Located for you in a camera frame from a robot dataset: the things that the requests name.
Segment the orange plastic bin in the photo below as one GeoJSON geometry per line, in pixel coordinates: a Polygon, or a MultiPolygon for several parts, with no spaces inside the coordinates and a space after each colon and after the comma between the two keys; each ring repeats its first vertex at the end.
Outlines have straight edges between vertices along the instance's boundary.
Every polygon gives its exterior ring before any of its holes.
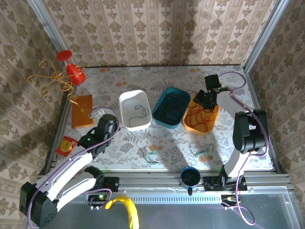
{"type": "Polygon", "coordinates": [[[204,112],[203,107],[193,101],[194,97],[183,116],[183,125],[193,134],[206,135],[213,130],[220,107],[216,106],[213,112],[209,112],[208,109],[207,112],[204,112]]]}

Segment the blue mug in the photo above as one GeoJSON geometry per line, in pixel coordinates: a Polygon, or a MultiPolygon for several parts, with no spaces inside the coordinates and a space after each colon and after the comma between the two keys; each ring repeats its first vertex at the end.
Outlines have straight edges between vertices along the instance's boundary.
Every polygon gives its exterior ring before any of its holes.
{"type": "Polygon", "coordinates": [[[200,183],[200,172],[194,167],[185,167],[180,173],[180,185],[187,189],[188,195],[193,195],[193,189],[200,183]]]}

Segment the white plastic bin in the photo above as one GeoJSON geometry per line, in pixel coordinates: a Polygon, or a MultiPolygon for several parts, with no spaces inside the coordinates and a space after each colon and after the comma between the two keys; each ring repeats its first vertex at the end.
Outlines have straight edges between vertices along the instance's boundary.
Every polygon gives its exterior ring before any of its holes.
{"type": "Polygon", "coordinates": [[[129,131],[148,128],[152,121],[152,113],[148,97],[143,90],[124,92],[119,97],[122,125],[129,131]]]}

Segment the teal plastic bin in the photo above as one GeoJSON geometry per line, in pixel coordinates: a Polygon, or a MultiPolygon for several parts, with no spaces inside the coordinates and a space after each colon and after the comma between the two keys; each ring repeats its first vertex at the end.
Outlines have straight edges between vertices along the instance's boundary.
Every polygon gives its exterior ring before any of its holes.
{"type": "Polygon", "coordinates": [[[175,129],[180,124],[191,96],[178,88],[166,88],[155,105],[152,116],[163,127],[175,129]]]}

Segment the orange wooden block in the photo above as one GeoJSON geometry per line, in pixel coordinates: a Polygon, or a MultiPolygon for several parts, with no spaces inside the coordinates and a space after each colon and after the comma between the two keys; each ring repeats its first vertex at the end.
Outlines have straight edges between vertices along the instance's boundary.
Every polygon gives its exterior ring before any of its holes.
{"type": "Polygon", "coordinates": [[[94,120],[89,116],[92,105],[93,98],[91,94],[77,97],[76,104],[72,104],[71,127],[73,129],[89,127],[94,124],[94,120]]]}

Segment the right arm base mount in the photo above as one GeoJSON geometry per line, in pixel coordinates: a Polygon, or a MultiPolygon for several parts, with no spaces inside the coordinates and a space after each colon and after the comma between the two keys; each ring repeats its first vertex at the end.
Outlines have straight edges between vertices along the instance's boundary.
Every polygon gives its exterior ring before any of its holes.
{"type": "MultiPolygon", "coordinates": [[[[236,180],[224,181],[224,177],[203,177],[205,191],[234,191],[236,180]]],[[[238,191],[247,191],[247,183],[244,176],[240,176],[238,181],[238,191]]]]}

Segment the red packet with gold coin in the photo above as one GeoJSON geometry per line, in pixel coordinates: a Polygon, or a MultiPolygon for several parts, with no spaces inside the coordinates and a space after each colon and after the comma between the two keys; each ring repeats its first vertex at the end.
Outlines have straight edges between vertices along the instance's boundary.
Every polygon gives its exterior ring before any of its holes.
{"type": "Polygon", "coordinates": [[[55,152],[61,156],[67,157],[73,151],[77,143],[78,142],[75,139],[64,136],[55,152]]]}

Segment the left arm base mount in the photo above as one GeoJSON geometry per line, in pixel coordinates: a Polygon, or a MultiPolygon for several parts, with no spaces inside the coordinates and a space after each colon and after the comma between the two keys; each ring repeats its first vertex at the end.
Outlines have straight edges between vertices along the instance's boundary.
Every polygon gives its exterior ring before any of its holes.
{"type": "Polygon", "coordinates": [[[108,188],[112,192],[118,192],[119,189],[119,177],[102,177],[96,180],[95,185],[93,188],[89,189],[88,191],[93,191],[101,188],[108,188]]]}

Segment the grey vented metal tray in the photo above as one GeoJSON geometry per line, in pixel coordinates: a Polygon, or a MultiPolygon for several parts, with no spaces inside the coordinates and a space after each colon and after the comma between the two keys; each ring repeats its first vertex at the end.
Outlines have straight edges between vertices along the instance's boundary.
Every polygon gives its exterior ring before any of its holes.
{"type": "MultiPolygon", "coordinates": [[[[305,229],[294,194],[285,187],[242,193],[241,210],[207,194],[132,196],[139,229],[305,229]]],[[[42,229],[130,229],[124,204],[91,210],[80,197],[42,229]]]]}

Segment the aluminium frame post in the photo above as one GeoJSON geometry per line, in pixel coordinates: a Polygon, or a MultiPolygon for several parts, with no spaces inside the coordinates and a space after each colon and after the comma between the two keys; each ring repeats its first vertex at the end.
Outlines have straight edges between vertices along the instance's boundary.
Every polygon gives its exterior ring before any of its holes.
{"type": "Polygon", "coordinates": [[[57,52],[68,50],[69,47],[64,43],[61,38],[55,23],[52,21],[50,14],[47,12],[46,7],[43,5],[42,0],[27,0],[31,8],[33,9],[35,15],[46,31],[48,37],[50,38],[52,44],[54,45],[57,52]]]}
{"type": "Polygon", "coordinates": [[[258,59],[259,54],[262,52],[263,47],[266,45],[271,33],[275,29],[279,19],[285,11],[290,0],[276,0],[261,32],[259,33],[256,42],[253,45],[244,65],[243,70],[249,73],[255,61],[258,59]]]}

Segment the small black controller box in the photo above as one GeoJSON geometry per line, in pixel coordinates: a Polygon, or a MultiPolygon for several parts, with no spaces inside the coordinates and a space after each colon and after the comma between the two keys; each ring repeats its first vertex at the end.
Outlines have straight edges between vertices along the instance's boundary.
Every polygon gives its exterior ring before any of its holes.
{"type": "Polygon", "coordinates": [[[221,195],[221,205],[225,210],[237,208],[241,203],[241,197],[236,197],[236,195],[221,195]]]}
{"type": "Polygon", "coordinates": [[[89,195],[88,206],[90,210],[100,210],[107,202],[107,194],[89,195]]]}

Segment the aluminium table side rail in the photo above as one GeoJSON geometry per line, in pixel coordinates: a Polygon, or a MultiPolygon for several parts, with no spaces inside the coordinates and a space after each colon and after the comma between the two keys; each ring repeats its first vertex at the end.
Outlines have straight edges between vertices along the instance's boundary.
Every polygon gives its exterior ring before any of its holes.
{"type": "MultiPolygon", "coordinates": [[[[251,94],[251,97],[252,97],[252,101],[254,103],[254,107],[256,109],[264,109],[261,106],[260,102],[259,102],[256,90],[254,88],[254,85],[253,85],[253,82],[252,82],[252,79],[251,79],[251,76],[250,76],[249,72],[244,71],[244,73],[245,73],[245,78],[246,78],[246,81],[247,81],[247,84],[248,84],[248,88],[249,88],[249,91],[250,91],[250,94],[251,94]]],[[[271,130],[270,130],[270,128],[268,128],[268,134],[269,134],[268,135],[268,140],[269,140],[269,151],[268,151],[268,154],[269,154],[270,160],[272,162],[274,171],[276,173],[278,173],[278,174],[285,174],[286,172],[281,167],[281,165],[279,164],[279,161],[277,159],[277,156],[276,156],[273,144],[272,144],[272,140],[270,138],[271,137],[270,133],[271,133],[271,130]]]]}
{"type": "Polygon", "coordinates": [[[42,170],[42,173],[46,175],[47,173],[50,172],[52,163],[54,159],[56,158],[56,149],[60,145],[60,142],[64,136],[64,131],[65,131],[65,126],[67,124],[68,116],[69,116],[69,111],[70,111],[70,102],[67,99],[67,94],[63,94],[62,102],[61,102],[61,113],[60,113],[60,119],[59,119],[59,124],[55,133],[54,141],[52,143],[51,150],[46,157],[46,164],[44,166],[44,169],[42,170]]]}

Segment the long aluminium frame rail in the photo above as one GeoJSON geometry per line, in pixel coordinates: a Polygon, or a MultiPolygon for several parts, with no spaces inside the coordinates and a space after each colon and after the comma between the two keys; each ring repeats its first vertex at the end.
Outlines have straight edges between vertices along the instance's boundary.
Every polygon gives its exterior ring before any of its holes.
{"type": "MultiPolygon", "coordinates": [[[[126,190],[132,191],[175,191],[182,189],[180,185],[180,174],[174,172],[106,172],[103,177],[119,177],[118,192],[126,190]]],[[[247,183],[247,189],[256,187],[286,187],[293,189],[293,185],[287,174],[276,174],[272,172],[246,172],[244,177],[247,183]]],[[[47,192],[49,197],[57,196],[61,191],[70,188],[80,188],[80,192],[86,192],[93,188],[97,178],[88,172],[72,175],[72,172],[66,172],[57,175],[49,181],[50,176],[45,176],[37,181],[36,187],[41,188],[41,192],[47,192]]]]}

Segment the yellow banana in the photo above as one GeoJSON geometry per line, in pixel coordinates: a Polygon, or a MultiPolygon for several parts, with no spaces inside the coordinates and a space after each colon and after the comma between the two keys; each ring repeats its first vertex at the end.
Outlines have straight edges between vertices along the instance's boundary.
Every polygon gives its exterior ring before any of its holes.
{"type": "Polygon", "coordinates": [[[137,208],[133,201],[127,197],[126,195],[120,195],[113,200],[108,201],[105,204],[105,209],[110,209],[112,205],[116,202],[121,202],[124,204],[127,213],[128,213],[128,222],[129,222],[129,228],[130,229],[140,229],[140,223],[139,223],[139,216],[137,212],[137,208]]]}

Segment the red plastic goblet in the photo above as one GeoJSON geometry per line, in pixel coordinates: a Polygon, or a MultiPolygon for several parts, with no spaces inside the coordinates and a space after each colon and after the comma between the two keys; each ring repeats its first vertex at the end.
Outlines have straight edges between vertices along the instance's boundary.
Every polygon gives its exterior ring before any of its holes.
{"type": "Polygon", "coordinates": [[[85,82],[86,76],[82,68],[71,62],[72,52],[70,50],[63,50],[57,54],[57,60],[66,62],[66,75],[70,82],[75,85],[81,85],[85,82]]]}

